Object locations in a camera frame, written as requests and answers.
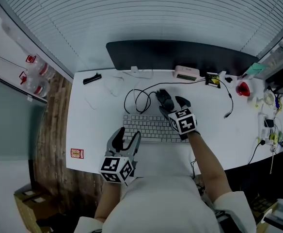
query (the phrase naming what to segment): person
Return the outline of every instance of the person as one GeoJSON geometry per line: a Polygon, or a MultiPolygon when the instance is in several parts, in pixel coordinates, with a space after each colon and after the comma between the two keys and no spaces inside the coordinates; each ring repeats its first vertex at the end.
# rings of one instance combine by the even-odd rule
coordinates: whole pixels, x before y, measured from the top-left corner
{"type": "MultiPolygon", "coordinates": [[[[213,209],[231,215],[239,231],[256,232],[256,224],[243,192],[232,192],[225,172],[198,132],[188,139],[201,171],[213,209]]],[[[120,197],[119,184],[106,183],[94,218],[80,223],[76,233],[220,233],[213,209],[201,199],[190,176],[137,178],[120,197]]]]}

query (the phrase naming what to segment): clear bottle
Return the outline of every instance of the clear bottle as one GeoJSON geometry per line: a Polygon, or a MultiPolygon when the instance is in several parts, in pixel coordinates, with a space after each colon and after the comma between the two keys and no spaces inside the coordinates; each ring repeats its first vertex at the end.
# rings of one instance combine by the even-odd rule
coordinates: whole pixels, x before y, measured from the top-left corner
{"type": "Polygon", "coordinates": [[[32,73],[26,74],[25,72],[21,72],[19,78],[22,81],[21,87],[24,90],[34,93],[42,98],[47,96],[50,90],[50,84],[46,79],[32,73]]]}
{"type": "Polygon", "coordinates": [[[53,78],[55,70],[38,55],[27,56],[26,62],[28,63],[29,72],[34,72],[46,80],[53,78]]]}

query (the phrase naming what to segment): floor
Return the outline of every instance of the floor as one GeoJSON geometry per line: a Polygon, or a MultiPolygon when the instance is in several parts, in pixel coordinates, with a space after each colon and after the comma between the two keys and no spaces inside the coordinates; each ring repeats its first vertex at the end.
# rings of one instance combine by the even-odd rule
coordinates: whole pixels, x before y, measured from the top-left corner
{"type": "Polygon", "coordinates": [[[50,86],[33,162],[34,178],[61,199],[65,209],[78,209],[83,216],[92,216],[101,195],[101,177],[66,168],[66,123],[72,84],[57,73],[50,86]]]}

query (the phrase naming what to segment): person's forearm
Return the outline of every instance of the person's forearm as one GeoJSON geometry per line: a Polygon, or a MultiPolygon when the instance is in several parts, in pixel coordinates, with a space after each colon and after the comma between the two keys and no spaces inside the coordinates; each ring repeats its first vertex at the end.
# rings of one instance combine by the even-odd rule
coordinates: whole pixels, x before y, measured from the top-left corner
{"type": "Polygon", "coordinates": [[[105,183],[102,197],[98,203],[94,218],[105,222],[106,218],[120,201],[121,185],[105,183]]]}
{"type": "Polygon", "coordinates": [[[187,135],[208,196],[212,201],[215,201],[219,196],[231,191],[225,172],[214,153],[198,133],[192,132],[187,135]]]}

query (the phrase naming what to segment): white keyboard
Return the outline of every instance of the white keyboard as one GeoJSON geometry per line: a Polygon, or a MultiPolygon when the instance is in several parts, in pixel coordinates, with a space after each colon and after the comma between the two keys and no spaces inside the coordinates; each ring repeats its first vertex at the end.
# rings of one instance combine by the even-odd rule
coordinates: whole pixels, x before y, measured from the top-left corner
{"type": "Polygon", "coordinates": [[[186,143],[163,116],[124,115],[124,140],[131,140],[134,134],[141,132],[142,142],[186,143]]]}

